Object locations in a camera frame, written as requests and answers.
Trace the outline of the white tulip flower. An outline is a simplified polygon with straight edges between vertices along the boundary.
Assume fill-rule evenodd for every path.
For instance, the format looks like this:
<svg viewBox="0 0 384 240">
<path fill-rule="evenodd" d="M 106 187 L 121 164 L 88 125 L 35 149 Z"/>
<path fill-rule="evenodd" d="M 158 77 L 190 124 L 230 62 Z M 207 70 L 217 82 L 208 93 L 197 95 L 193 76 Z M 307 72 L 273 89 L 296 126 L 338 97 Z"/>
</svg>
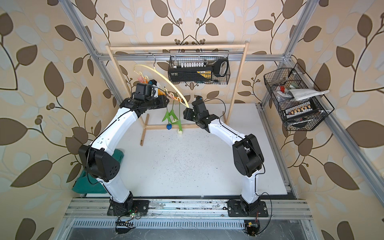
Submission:
<svg viewBox="0 0 384 240">
<path fill-rule="evenodd" d="M 180 123 L 178 125 L 173 125 L 173 126 L 177 126 L 178 127 L 178 134 L 179 135 L 183 134 L 183 128 L 182 128 L 181 120 L 180 120 Z"/>
<path fill-rule="evenodd" d="M 171 125 L 178 125 L 180 123 L 180 119 L 177 117 L 175 111 L 174 111 L 174 103 L 172 104 L 172 108 L 170 111 L 168 111 L 168 122 Z"/>
</svg>

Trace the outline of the blue tulip flower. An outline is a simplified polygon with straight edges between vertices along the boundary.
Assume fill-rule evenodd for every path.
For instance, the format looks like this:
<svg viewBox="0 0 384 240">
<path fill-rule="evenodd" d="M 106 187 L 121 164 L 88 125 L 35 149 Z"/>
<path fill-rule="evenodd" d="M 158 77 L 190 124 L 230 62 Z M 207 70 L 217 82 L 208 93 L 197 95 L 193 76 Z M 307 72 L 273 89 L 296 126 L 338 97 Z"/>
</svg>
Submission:
<svg viewBox="0 0 384 240">
<path fill-rule="evenodd" d="M 165 120 L 167 120 L 167 122 L 168 122 L 166 125 L 167 130 L 171 130 L 173 123 L 175 123 L 177 121 L 177 118 L 176 118 L 176 115 L 174 112 L 174 102 L 172 104 L 172 108 L 170 111 L 167 108 L 166 113 L 165 113 L 162 121 L 164 122 Z"/>
</svg>

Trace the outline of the cream clothes hanger with clips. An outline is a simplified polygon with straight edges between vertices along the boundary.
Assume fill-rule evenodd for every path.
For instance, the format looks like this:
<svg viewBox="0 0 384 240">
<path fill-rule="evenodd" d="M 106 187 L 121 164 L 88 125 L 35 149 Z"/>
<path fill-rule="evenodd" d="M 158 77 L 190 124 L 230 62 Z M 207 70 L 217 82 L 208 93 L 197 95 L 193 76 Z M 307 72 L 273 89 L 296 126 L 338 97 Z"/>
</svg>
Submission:
<svg viewBox="0 0 384 240">
<path fill-rule="evenodd" d="M 136 64 L 133 67 L 134 73 L 139 76 L 139 81 L 141 83 L 148 84 L 149 80 L 156 80 L 158 83 L 158 90 L 162 93 L 162 95 L 165 95 L 170 100 L 174 100 L 175 102 L 178 102 L 181 105 L 184 105 L 185 107 L 189 108 L 189 103 L 186 100 L 185 96 L 180 92 L 180 90 L 178 90 L 178 88 L 168 79 L 168 77 L 158 71 L 156 67 L 156 56 L 153 53 L 149 54 L 154 59 L 152 65 Z"/>
</svg>

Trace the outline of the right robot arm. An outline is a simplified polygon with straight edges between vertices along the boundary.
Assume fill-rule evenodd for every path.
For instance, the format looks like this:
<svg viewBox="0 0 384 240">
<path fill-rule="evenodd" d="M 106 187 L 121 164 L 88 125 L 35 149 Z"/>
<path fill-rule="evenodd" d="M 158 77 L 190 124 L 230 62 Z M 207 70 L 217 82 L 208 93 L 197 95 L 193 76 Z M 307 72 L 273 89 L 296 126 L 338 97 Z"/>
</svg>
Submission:
<svg viewBox="0 0 384 240">
<path fill-rule="evenodd" d="M 256 136 L 241 134 L 222 122 L 221 117 L 210 114 L 200 96 L 196 97 L 192 106 L 183 111 L 184 119 L 195 122 L 198 127 L 217 136 L 232 148 L 234 165 L 245 177 L 241 204 L 245 211 L 251 211 L 259 205 L 261 194 L 258 191 L 258 178 L 265 173 L 265 159 Z"/>
</svg>

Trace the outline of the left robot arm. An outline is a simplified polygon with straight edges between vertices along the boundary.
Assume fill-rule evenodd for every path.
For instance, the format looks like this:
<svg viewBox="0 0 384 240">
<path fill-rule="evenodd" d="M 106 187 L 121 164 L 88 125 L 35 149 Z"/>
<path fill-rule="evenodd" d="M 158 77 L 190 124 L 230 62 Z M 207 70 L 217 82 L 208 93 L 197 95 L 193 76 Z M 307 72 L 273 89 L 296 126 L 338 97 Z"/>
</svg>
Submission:
<svg viewBox="0 0 384 240">
<path fill-rule="evenodd" d="M 89 145 L 81 145 L 78 155 L 87 174 L 97 179 L 107 190 L 114 203 L 125 205 L 132 197 L 122 180 L 120 163 L 113 153 L 130 126 L 147 110 L 166 108 L 169 99 L 159 83 L 138 83 L 135 92 L 126 98 L 102 133 Z"/>
</svg>

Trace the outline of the black yellow tool in basket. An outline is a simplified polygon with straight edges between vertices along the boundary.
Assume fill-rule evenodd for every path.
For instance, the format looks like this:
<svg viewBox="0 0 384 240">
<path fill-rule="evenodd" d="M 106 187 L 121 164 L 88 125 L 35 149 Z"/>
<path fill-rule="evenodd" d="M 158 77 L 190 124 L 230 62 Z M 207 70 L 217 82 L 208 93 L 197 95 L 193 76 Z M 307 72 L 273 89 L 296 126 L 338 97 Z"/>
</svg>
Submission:
<svg viewBox="0 0 384 240">
<path fill-rule="evenodd" d="M 231 76 L 227 58 L 197 58 L 171 60 L 168 69 L 172 83 L 194 82 L 198 84 L 226 85 Z"/>
</svg>

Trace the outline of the green plastic tool case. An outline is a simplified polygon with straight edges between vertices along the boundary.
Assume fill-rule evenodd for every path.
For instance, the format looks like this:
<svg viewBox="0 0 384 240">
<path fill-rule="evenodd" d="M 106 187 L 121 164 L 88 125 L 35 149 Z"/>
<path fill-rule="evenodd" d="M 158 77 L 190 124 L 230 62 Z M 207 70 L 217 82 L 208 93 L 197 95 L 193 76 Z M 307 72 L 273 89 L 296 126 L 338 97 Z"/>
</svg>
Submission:
<svg viewBox="0 0 384 240">
<path fill-rule="evenodd" d="M 106 194 L 108 191 L 101 181 L 110 181 L 117 175 L 124 156 L 123 152 L 115 150 L 109 155 L 102 150 L 81 146 L 79 156 L 83 172 L 72 190 L 78 194 Z"/>
</svg>

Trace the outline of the white paper in side basket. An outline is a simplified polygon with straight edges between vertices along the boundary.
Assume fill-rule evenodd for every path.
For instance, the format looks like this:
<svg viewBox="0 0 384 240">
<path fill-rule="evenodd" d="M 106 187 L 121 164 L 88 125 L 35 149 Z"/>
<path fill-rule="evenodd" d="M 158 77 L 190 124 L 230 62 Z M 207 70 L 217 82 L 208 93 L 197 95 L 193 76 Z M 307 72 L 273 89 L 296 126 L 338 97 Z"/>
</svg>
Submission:
<svg viewBox="0 0 384 240">
<path fill-rule="evenodd" d="M 325 95 L 329 92 L 329 90 L 316 91 L 312 89 L 291 89 L 288 91 L 288 95 L 292 96 L 296 101 L 302 101 L 315 96 Z"/>
</svg>

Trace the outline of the paint tube set box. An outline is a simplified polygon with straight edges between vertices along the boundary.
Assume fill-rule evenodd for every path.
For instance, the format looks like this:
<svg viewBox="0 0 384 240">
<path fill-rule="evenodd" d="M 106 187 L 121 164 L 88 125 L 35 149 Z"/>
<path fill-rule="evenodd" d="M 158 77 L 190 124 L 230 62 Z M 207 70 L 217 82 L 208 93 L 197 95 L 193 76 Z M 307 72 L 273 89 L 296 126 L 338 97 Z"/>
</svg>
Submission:
<svg viewBox="0 0 384 240">
<path fill-rule="evenodd" d="M 296 118 L 309 116 L 311 114 L 317 113 L 318 111 L 319 108 L 316 106 L 315 102 L 310 100 L 284 110 L 283 117 L 284 120 L 293 120 Z"/>
</svg>

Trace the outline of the wooden drying rack frame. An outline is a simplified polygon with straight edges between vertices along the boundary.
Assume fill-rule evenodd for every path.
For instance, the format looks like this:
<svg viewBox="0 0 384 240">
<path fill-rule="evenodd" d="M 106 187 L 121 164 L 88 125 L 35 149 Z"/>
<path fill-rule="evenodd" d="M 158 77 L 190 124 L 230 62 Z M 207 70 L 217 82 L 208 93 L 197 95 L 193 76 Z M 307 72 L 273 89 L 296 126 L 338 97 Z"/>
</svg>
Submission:
<svg viewBox="0 0 384 240">
<path fill-rule="evenodd" d="M 244 44 L 230 44 L 230 45 L 223 45 L 223 44 L 219 44 L 219 45 L 202 45 L 200 47 L 195 47 L 193 45 L 184 45 L 184 46 L 154 46 L 154 45 L 147 45 L 147 46 L 125 46 L 125 47 L 113 47 L 109 44 L 106 45 L 106 51 L 107 51 L 107 54 L 100 54 L 97 56 L 98 60 L 101 61 L 101 62 L 104 62 L 104 61 L 110 61 L 114 66 L 115 66 L 115 70 L 117 71 L 117 74 L 119 76 L 119 82 L 121 83 L 120 85 L 118 85 L 118 82 L 115 81 L 115 80 L 111 80 L 111 84 L 113 84 L 115 87 L 117 87 L 118 89 L 116 90 L 117 93 L 121 94 L 123 96 L 123 99 L 127 98 L 127 97 L 130 97 L 132 95 L 132 91 L 128 88 L 127 86 L 127 82 L 126 80 L 124 79 L 124 75 L 123 75 L 123 72 L 120 68 L 120 64 L 118 63 L 118 60 L 121 60 L 121 61 L 140 61 L 141 60 L 141 56 L 148 56 L 148 55 L 152 55 L 154 58 L 156 56 L 160 56 L 160 55 L 169 55 L 169 56 L 176 56 L 176 55 L 180 55 L 180 56 L 187 56 L 187 55 L 198 55 L 198 56 L 201 56 L 201 55 L 204 55 L 205 53 L 195 53 L 195 52 L 191 52 L 192 50 L 196 50 L 196 49 L 201 49 L 201 50 L 211 50 L 211 49 L 218 49 L 218 50 L 222 50 L 222 49 L 240 49 L 242 48 L 243 50 L 241 52 L 235 52 L 236 54 L 242 54 L 242 58 L 240 60 L 240 65 L 239 65 L 239 70 L 238 70 L 238 75 L 237 75 L 237 78 L 236 78 L 236 81 L 235 81 L 235 87 L 234 87 L 234 90 L 233 90 L 233 96 L 232 96 L 232 99 L 231 99 L 231 102 L 230 102 L 230 107 L 229 107 L 229 111 L 227 114 L 224 114 L 224 118 L 225 118 L 225 124 L 229 124 L 230 123 L 230 119 L 231 119 L 231 115 L 232 115 L 232 111 L 233 111 L 233 107 L 234 107 L 234 104 L 235 104 L 235 94 L 237 92 L 237 89 L 238 89 L 238 84 L 239 84 L 239 80 L 241 79 L 241 76 L 242 76 L 242 72 L 243 72 L 243 68 L 244 68 L 244 63 L 246 61 L 246 57 L 247 57 L 247 52 L 248 52 L 248 49 L 249 49 L 249 42 L 246 41 Z M 183 53 L 154 53 L 153 51 L 154 50 L 182 50 L 184 49 L 185 52 Z"/>
</svg>

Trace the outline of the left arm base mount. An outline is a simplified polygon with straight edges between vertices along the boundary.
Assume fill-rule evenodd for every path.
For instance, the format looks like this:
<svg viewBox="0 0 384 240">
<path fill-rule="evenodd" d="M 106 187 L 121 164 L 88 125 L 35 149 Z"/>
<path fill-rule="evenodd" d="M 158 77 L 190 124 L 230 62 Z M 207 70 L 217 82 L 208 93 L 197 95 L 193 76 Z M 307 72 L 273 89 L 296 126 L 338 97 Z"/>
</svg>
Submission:
<svg viewBox="0 0 384 240">
<path fill-rule="evenodd" d="M 148 209 L 149 201 L 127 199 L 124 203 L 117 203 L 110 199 L 107 215 L 116 217 L 146 215 Z"/>
</svg>

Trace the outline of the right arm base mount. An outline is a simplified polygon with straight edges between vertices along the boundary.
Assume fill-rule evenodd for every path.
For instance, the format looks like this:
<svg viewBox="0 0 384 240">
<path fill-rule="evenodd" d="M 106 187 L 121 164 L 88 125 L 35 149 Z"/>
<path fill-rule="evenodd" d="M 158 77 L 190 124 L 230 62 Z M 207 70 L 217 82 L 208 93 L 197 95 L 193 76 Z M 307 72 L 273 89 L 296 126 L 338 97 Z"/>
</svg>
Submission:
<svg viewBox="0 0 384 240">
<path fill-rule="evenodd" d="M 269 216 L 267 205 L 264 201 L 256 200 L 248 204 L 243 199 L 227 201 L 227 210 L 229 217 L 239 218 L 266 218 Z"/>
</svg>

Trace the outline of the aluminium rail at front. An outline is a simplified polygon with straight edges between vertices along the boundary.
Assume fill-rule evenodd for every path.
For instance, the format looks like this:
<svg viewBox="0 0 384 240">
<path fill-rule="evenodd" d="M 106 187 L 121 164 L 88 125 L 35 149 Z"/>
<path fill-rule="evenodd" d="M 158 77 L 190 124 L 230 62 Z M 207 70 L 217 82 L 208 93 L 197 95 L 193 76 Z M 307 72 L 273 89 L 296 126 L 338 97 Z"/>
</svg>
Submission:
<svg viewBox="0 0 384 240">
<path fill-rule="evenodd" d="M 207 199 L 134 199 L 149 201 L 147 219 L 255 219 L 229 217 L 227 201 Z M 312 220 L 307 202 L 302 200 L 262 200 L 269 216 L 261 220 Z M 107 215 L 110 202 L 105 198 L 72 199 L 65 218 L 112 218 Z"/>
</svg>

